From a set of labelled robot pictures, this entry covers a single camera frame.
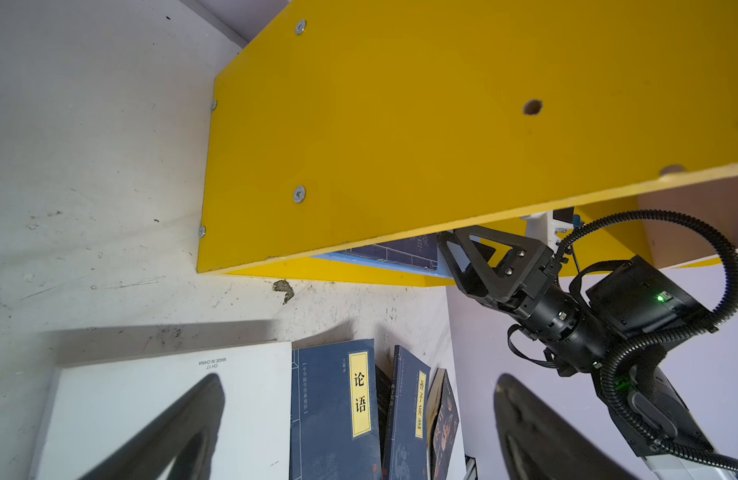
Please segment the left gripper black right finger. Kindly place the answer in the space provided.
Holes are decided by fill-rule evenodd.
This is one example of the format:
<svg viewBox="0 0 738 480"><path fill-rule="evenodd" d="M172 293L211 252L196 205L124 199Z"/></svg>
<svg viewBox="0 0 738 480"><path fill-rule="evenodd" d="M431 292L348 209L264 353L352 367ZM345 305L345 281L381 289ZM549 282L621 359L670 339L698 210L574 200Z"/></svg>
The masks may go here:
<svg viewBox="0 0 738 480"><path fill-rule="evenodd" d="M511 479L631 479L521 381L499 377L494 411Z"/></svg>

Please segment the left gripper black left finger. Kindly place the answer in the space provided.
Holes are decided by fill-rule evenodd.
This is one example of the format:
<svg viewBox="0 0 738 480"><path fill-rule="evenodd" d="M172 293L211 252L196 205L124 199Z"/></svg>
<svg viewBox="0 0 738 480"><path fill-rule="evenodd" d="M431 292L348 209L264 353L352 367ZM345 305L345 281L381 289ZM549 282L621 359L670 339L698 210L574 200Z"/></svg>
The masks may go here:
<svg viewBox="0 0 738 480"><path fill-rule="evenodd" d="M85 479L208 479L216 451L225 393L209 374L170 405Z"/></svg>

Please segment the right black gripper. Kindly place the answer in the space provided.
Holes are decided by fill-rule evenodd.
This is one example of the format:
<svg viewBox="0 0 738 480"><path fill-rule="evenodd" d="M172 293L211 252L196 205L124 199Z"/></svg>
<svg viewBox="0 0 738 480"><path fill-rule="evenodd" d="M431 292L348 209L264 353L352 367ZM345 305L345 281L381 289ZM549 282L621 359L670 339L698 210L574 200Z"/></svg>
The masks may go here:
<svg viewBox="0 0 738 480"><path fill-rule="evenodd" d="M590 373L615 344L710 313L640 256L597 262L565 292L554 284L554 253L540 240L472 226L439 232L437 244L464 295L521 301L507 313L546 346L536 363L560 375Z"/></svg>

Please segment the navy book yellow label Yijing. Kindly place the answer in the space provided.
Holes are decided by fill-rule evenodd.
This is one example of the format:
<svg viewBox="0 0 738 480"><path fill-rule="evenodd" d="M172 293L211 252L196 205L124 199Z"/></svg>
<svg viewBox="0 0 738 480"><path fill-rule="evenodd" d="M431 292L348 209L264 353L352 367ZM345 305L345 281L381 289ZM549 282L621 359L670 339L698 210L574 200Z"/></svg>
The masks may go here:
<svg viewBox="0 0 738 480"><path fill-rule="evenodd" d="M339 251L341 255L418 270L438 268L436 235L428 234Z"/></svg>

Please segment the white book La Dame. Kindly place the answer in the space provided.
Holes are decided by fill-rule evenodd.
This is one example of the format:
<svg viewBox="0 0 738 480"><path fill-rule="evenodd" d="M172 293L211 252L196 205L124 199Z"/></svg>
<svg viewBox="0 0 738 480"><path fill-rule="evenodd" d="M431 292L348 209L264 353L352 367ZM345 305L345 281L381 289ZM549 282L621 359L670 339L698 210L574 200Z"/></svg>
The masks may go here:
<svg viewBox="0 0 738 480"><path fill-rule="evenodd" d="M61 367L29 476L285 479L291 359L278 342Z"/></svg>

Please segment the navy book Lunyu yellow label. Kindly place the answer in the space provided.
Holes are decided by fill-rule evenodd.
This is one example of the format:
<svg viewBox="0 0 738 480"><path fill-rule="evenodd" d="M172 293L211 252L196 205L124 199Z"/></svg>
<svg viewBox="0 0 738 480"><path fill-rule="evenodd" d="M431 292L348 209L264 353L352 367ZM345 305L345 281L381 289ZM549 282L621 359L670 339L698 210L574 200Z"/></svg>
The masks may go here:
<svg viewBox="0 0 738 480"><path fill-rule="evenodd" d="M292 352L291 479L380 479L372 339Z"/></svg>

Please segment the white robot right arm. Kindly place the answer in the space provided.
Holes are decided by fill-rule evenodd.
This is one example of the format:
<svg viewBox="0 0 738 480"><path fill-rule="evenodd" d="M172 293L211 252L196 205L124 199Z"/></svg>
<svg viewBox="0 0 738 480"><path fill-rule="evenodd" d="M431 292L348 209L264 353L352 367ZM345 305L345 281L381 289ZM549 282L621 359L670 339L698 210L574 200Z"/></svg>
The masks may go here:
<svg viewBox="0 0 738 480"><path fill-rule="evenodd" d="M591 288L582 277L567 288L559 274L574 243L610 225L635 220L674 223L702 236L725 272L724 294L708 309L640 256L600 261ZM551 248L542 241L488 229L438 234L440 252L458 289L513 319L513 330L545 347L541 365L562 377L589 374L618 430L652 471L674 457L689 476L738 479L738 460L718 453L660 363L685 341L715 332L738 310L738 253L717 229L677 212L635 210L573 230Z"/></svg>

